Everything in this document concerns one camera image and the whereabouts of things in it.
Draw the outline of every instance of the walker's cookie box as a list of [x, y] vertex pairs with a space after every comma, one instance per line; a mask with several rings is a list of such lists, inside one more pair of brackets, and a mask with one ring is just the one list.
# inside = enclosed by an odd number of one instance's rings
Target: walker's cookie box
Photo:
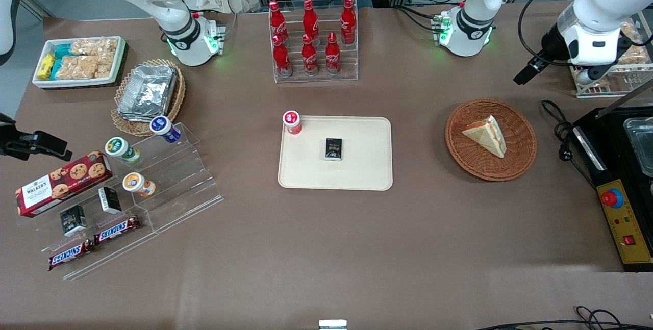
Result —
[[107, 157], [93, 151], [16, 190], [18, 213], [33, 218], [113, 175]]

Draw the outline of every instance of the sandwich slice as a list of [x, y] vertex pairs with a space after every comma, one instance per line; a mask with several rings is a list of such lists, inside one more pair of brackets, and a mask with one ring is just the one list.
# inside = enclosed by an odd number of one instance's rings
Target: sandwich slice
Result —
[[462, 133], [499, 158], [506, 154], [506, 141], [501, 134], [499, 123], [492, 115], [483, 121], [472, 123], [464, 128]]

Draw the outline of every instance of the table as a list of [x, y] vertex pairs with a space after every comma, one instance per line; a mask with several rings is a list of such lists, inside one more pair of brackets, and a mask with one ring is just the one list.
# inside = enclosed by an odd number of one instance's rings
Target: table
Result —
[[[536, 47], [567, 5], [536, 3], [524, 23]], [[439, 12], [443, 7], [431, 7]], [[570, 120], [608, 100], [576, 100], [569, 71], [550, 67], [525, 86], [512, 78], [530, 56], [518, 44], [521, 5], [504, 5], [473, 58], [434, 48], [429, 32], [391, 9], [364, 9], [357, 82], [279, 88], [272, 81], [267, 16], [238, 16], [224, 55], [182, 67], [178, 119], [224, 202], [78, 281], [46, 272], [33, 234], [15, 224], [13, 191], [62, 164], [2, 158], [0, 323], [4, 328], [479, 328], [573, 318], [602, 307], [650, 325], [653, 275], [625, 274], [595, 192], [558, 160], [549, 98]], [[127, 68], [173, 60], [150, 19], [44, 21], [45, 37], [121, 35]], [[69, 141], [74, 155], [113, 135], [115, 88], [30, 86], [20, 130]], [[448, 115], [471, 98], [520, 110], [538, 139], [532, 168], [512, 182], [464, 172], [445, 146]], [[286, 190], [277, 181], [280, 116], [384, 116], [392, 123], [394, 185], [385, 192]], [[137, 141], [127, 137], [130, 142]]]

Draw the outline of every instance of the wicker basket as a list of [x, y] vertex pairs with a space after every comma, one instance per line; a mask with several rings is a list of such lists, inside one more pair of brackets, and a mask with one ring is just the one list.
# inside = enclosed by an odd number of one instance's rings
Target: wicker basket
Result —
[[[467, 125], [494, 116], [506, 140], [499, 158], [462, 134]], [[445, 128], [447, 148], [467, 172], [486, 181], [510, 181], [524, 174], [535, 160], [537, 139], [529, 121], [506, 103], [476, 99], [457, 107]]]
[[[174, 121], [175, 117], [177, 117], [177, 114], [179, 113], [179, 109], [181, 109], [182, 107], [182, 102], [184, 102], [184, 94], [186, 93], [186, 81], [184, 80], [184, 75], [182, 75], [182, 72], [181, 70], [179, 70], [179, 67], [177, 65], [175, 65], [174, 63], [168, 60], [161, 60], [161, 59], [147, 60], [144, 63], [141, 63], [141, 65], [153, 65], [153, 66], [167, 65], [177, 70], [177, 80], [175, 81], [174, 84], [174, 94], [172, 95], [172, 99], [170, 100], [170, 107], [168, 107], [168, 114], [167, 114], [168, 118], [170, 118], [170, 121]], [[127, 86], [133, 71], [134, 71], [133, 69], [129, 71], [129, 74], [126, 77], [124, 77], [123, 81], [120, 83], [120, 86], [118, 87], [118, 90], [116, 91], [116, 96], [114, 97], [114, 100], [116, 101], [116, 106], [118, 105], [118, 103], [120, 103], [120, 100], [124, 95], [124, 88]], [[116, 127], [122, 132], [126, 132], [131, 135], [136, 135], [138, 137], [147, 137], [147, 136], [152, 136], [154, 134], [149, 130], [148, 122], [127, 121], [126, 119], [123, 119], [118, 114], [118, 109], [114, 109], [111, 111], [111, 118], [114, 121], [114, 125], [116, 125]]]

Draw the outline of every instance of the red switch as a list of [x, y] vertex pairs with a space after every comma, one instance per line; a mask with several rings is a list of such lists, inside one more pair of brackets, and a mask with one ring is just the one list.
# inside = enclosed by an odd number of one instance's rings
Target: red switch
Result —
[[611, 188], [601, 194], [601, 202], [609, 207], [618, 209], [623, 205], [623, 196], [618, 190]]
[[624, 236], [623, 237], [623, 244], [627, 246], [631, 246], [635, 244], [635, 238], [633, 236]]

